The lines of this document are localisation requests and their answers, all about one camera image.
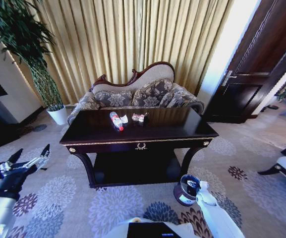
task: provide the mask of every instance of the white wall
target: white wall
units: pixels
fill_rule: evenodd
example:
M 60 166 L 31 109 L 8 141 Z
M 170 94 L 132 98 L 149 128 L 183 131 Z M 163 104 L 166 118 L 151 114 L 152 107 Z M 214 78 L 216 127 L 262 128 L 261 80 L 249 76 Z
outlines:
M 286 83 L 286 73 L 280 78 L 280 80 L 275 84 L 272 90 L 266 95 L 263 101 L 258 105 L 258 107 L 254 110 L 252 115 L 257 115 L 261 112 L 263 107 L 269 105 L 270 101 L 273 99 L 273 96 L 277 93 L 277 91 Z
M 25 81 L 25 77 L 20 71 L 10 53 L 0 53 L 0 85 L 8 93 L 1 96 L 0 102 L 8 109 L 17 122 L 22 122 L 25 118 L 37 110 L 41 104 Z
M 234 1 L 197 95 L 205 107 L 215 94 L 260 1 Z

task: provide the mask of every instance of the small trash bin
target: small trash bin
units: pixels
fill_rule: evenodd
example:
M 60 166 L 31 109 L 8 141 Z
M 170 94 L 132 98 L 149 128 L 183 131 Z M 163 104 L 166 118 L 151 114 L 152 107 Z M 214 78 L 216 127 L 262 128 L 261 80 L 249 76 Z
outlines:
M 200 188 L 200 179 L 193 175 L 183 175 L 174 187 L 173 194 L 181 205 L 189 207 L 195 203 Z

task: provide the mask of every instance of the table leg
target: table leg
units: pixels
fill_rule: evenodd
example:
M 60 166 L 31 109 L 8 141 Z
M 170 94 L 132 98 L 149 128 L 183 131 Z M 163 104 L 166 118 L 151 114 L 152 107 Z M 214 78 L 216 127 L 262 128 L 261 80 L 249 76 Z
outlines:
M 89 156 L 87 154 L 74 154 L 74 155 L 77 156 L 82 161 L 85 167 L 89 180 L 89 186 L 94 187 L 95 185 L 94 170 Z
M 192 159 L 192 157 L 194 156 L 194 154 L 198 151 L 201 150 L 203 147 L 191 147 L 186 155 L 183 158 L 182 161 L 182 165 L 181 165 L 181 170 L 180 170 L 180 177 L 185 175 L 186 173 L 188 173 L 188 168 L 189 168 L 189 164 L 190 161 Z

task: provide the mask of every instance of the water bottle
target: water bottle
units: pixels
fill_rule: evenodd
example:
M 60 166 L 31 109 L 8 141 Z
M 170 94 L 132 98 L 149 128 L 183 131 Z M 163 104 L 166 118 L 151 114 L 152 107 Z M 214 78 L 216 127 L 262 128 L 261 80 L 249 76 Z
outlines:
M 123 131 L 123 124 L 121 119 L 118 117 L 116 112 L 110 112 L 110 118 L 113 121 L 113 124 L 120 130 Z

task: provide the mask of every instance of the chair leg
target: chair leg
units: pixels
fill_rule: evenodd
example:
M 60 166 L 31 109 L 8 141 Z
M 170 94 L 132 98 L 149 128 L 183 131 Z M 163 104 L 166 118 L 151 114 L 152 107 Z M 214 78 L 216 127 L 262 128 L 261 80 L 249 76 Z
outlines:
M 278 164 L 273 165 L 269 170 L 258 172 L 259 175 L 273 175 L 279 173 L 281 166 Z

